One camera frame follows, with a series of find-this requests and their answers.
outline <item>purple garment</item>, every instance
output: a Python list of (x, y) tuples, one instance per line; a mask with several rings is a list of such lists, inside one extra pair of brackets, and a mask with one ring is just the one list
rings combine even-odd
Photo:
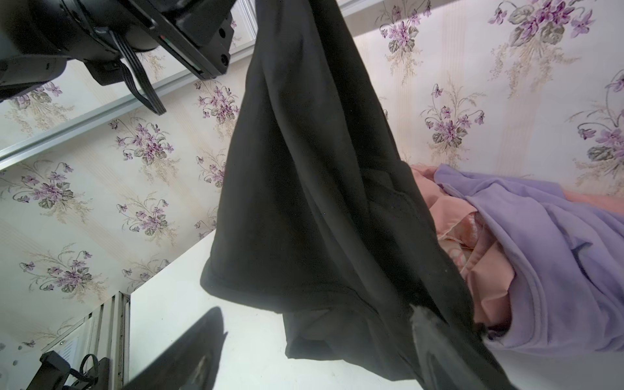
[(565, 199), (556, 183), (460, 173), (436, 183), (473, 204), (516, 277), (512, 324), (491, 348), (543, 355), (624, 350), (624, 216)]

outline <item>purple cloth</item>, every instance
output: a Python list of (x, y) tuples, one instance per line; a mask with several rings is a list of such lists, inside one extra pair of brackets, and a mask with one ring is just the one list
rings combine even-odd
[(555, 183), (460, 173), (436, 183), (481, 213), (509, 257), (512, 323), (491, 348), (543, 355), (624, 350), (624, 216), (565, 199)]

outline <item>white table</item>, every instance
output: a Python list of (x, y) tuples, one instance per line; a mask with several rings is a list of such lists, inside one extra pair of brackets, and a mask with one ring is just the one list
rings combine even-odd
[[(281, 315), (223, 301), (206, 293), (199, 277), (214, 232), (137, 291), (130, 304), (130, 378), (146, 368), (214, 306), (228, 336), (215, 390), (219, 389), (421, 389), (416, 381), (390, 382), (344, 361), (288, 359)], [(522, 390), (624, 388), (624, 354), (541, 358), (495, 353)]]

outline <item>pink fabric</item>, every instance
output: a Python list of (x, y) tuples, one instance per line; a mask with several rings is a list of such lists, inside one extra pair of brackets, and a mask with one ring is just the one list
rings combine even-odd
[(563, 190), (563, 194), (570, 202), (589, 203), (608, 212), (624, 215), (624, 198), (606, 197), (603, 195), (583, 195), (574, 191)]
[(467, 201), (448, 195), (434, 181), (436, 167), (413, 165), (412, 174), (436, 224), (440, 246), (466, 280), (474, 321), (487, 326), (511, 322), (509, 285), (515, 272), (500, 243)]

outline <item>wallpaper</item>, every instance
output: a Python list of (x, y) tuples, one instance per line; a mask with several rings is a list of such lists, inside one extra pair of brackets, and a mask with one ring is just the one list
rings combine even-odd
[[(255, 33), (239, 2), (232, 8), (232, 28), (234, 36), (231, 53), (255, 39)], [(137, 55), (152, 83), (186, 69), (162, 47)], [(82, 62), (68, 61), (65, 72), (57, 79), (26, 95), (9, 99), (6, 104), (0, 104), (0, 149), (53, 129), (129, 94), (123, 82), (101, 86)]]
[[(407, 162), (624, 197), (622, 14), (619, 0), (386, 0), (347, 23)], [(0, 173), (1, 329), (43, 346), (215, 228), (247, 64), (165, 96), (161, 117), (139, 109)], [(55, 99), (82, 96), (66, 85), (26, 110), (71, 116)]]

